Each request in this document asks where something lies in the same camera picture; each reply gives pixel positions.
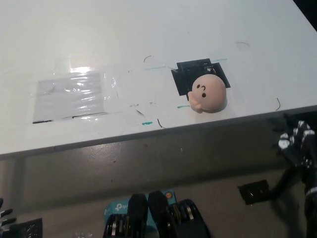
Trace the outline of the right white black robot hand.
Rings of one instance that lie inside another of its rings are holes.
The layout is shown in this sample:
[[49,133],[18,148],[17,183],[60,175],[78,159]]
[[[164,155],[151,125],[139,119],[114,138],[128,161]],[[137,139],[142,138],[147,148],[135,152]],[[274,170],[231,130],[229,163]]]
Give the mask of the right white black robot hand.
[[285,117],[286,127],[272,147],[293,167],[317,168],[317,133],[304,120]]

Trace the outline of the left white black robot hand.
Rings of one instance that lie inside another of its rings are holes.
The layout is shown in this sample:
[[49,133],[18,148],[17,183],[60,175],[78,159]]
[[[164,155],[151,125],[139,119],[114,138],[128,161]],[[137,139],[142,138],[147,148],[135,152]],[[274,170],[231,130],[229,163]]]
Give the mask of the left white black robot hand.
[[0,227],[11,225],[16,222],[17,218],[12,217],[13,209],[3,209],[4,199],[0,198]]

